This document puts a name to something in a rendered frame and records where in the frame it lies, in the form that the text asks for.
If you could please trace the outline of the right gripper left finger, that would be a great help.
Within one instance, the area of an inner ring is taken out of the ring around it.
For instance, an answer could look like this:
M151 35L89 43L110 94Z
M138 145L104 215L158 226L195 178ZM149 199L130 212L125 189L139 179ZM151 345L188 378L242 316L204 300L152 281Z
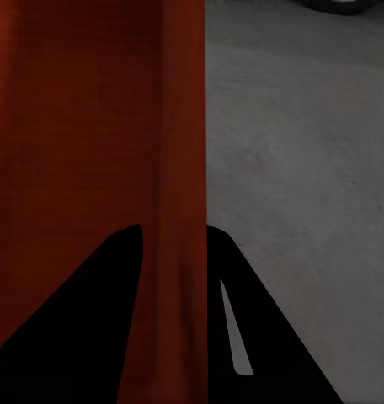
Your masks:
M111 234L0 348L0 404L117 404L143 259Z

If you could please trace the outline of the storage box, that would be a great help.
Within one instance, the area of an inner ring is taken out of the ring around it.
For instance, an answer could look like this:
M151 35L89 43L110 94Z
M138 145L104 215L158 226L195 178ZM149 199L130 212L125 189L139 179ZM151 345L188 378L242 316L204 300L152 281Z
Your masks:
M0 0L0 348L136 224L117 404L208 404L205 0Z

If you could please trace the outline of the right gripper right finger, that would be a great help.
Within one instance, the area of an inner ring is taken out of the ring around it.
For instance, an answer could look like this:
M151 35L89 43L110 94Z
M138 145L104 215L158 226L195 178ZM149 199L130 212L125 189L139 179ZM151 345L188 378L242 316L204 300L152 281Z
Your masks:
M343 404L234 240L206 227L208 404ZM221 281L253 375L233 368Z

